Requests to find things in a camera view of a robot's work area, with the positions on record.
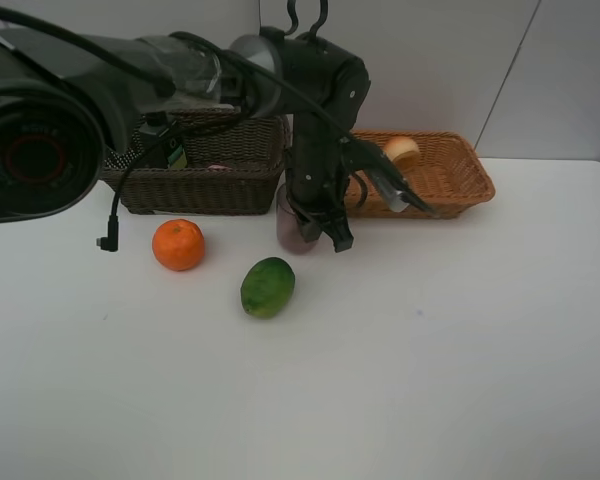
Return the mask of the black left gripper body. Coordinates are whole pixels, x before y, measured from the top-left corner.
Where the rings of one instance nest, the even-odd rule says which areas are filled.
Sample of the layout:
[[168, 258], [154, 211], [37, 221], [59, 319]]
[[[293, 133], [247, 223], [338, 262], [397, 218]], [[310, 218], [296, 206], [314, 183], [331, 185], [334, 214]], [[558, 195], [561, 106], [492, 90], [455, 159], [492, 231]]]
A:
[[286, 159], [291, 204], [308, 220], [324, 226], [349, 226], [344, 194], [349, 172], [344, 155], [351, 141], [316, 114], [295, 114], [290, 153]]

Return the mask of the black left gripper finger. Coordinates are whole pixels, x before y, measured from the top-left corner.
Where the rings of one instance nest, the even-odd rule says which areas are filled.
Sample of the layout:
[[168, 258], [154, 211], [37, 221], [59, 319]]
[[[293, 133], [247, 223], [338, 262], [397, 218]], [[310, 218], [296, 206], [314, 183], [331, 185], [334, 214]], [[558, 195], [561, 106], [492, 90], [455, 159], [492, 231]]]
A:
[[299, 232], [306, 243], [317, 241], [323, 233], [324, 211], [320, 205], [292, 200]]
[[319, 226], [332, 241], [334, 251], [340, 253], [353, 246], [354, 237], [344, 212], [329, 212], [319, 219]]

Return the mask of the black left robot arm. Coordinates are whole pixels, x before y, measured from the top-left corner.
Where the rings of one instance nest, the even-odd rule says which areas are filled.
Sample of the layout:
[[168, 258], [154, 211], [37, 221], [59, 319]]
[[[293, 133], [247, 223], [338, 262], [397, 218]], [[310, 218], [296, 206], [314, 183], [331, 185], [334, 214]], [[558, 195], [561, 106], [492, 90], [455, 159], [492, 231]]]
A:
[[31, 28], [0, 30], [0, 223], [78, 203], [108, 153], [179, 106], [231, 105], [249, 117], [289, 115], [287, 198], [302, 237], [353, 236], [349, 176], [364, 166], [348, 134], [370, 86], [363, 61], [311, 32], [276, 29], [217, 48], [185, 32], [136, 40], [88, 36], [82, 46]]

